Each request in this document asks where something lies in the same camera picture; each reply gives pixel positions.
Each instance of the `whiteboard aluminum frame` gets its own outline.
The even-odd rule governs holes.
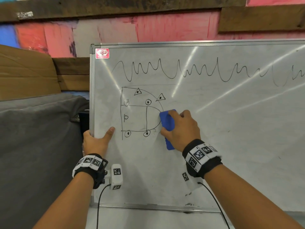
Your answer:
[[[90,122],[89,129],[94,136],[94,108],[95,108],[95,49],[96,48],[155,48],[155,47],[193,47],[193,46],[246,46],[246,45],[292,45],[304,44],[305,38],[297,39],[253,39],[253,40],[210,40],[210,41],[176,41],[176,42],[145,42],[145,43],[99,43],[91,44],[90,47]],[[91,196],[90,206],[97,208],[98,204],[94,202],[94,197]],[[117,209],[135,209],[135,210],[161,210],[172,212],[189,212],[189,213],[220,213],[217,210],[211,210],[200,207],[175,207],[163,205],[141,205],[141,204],[104,204],[101,208],[117,208]],[[285,211],[293,218],[305,218],[305,212]]]

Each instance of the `circle symbol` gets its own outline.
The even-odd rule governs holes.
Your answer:
[[[150,99],[147,99],[147,100],[145,101],[145,103],[146,103],[146,105],[150,105],[150,104],[152,103],[152,101],[151,101]]]
[[[128,131],[125,132],[125,137],[129,137],[131,134],[132,134],[131,131],[128,130]]]
[[[144,137],[148,137],[149,135],[150,135],[150,130],[147,130],[147,131],[143,134]]]
[[[129,105],[129,100],[125,100],[124,105],[127,107]]]

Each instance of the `whiteboard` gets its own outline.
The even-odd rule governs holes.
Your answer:
[[[109,58],[96,59],[96,48],[109,49]],[[101,205],[217,208],[205,188],[189,192],[181,153],[168,151],[159,133],[160,111],[189,109],[224,165],[283,210],[305,211],[305,41],[91,50],[90,130],[102,137],[116,127],[106,159],[121,164],[124,176],[122,188],[105,191]]]

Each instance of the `black cable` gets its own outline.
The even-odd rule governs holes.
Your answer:
[[[111,184],[108,184],[107,186],[105,186],[105,187],[103,188],[103,190],[101,191],[101,194],[99,195],[99,198],[98,198],[96,229],[98,229],[98,212],[99,212],[99,201],[101,201],[101,196],[102,196],[102,193],[103,193],[104,189],[106,189],[106,187],[108,187],[108,186],[111,186]]]
[[[226,220],[226,217],[224,216],[224,213],[222,212],[222,210],[221,210],[221,208],[220,208],[220,206],[219,206],[219,204],[218,204],[218,202],[217,202],[215,196],[214,196],[214,195],[212,194],[212,192],[208,189],[208,187],[206,187],[205,184],[203,184],[203,183],[201,183],[201,182],[197,182],[197,183],[203,185],[203,186],[210,192],[210,194],[212,195],[213,199],[215,200],[215,202],[216,202],[218,208],[220,209],[220,212],[221,212],[222,217],[224,218],[224,220],[225,220],[225,222],[226,222],[228,228],[230,229],[229,224],[228,224],[228,222],[227,222],[227,220]]]

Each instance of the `gray couch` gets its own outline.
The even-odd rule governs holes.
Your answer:
[[[0,227],[32,228],[72,179],[82,157],[81,96],[0,102]]]

